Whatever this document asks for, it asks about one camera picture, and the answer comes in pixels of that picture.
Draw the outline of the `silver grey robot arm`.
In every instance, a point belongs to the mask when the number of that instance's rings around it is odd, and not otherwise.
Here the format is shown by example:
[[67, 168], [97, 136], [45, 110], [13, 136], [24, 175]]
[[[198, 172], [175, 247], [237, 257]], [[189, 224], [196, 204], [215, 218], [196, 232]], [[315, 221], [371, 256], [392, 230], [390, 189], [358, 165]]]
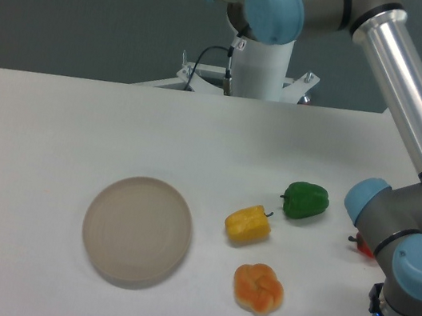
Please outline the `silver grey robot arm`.
[[371, 316], [422, 316], [422, 62], [400, 0], [221, 0], [240, 35], [285, 45], [307, 34], [347, 30], [362, 47], [419, 176], [400, 189], [357, 183], [345, 208], [385, 280], [370, 291]]

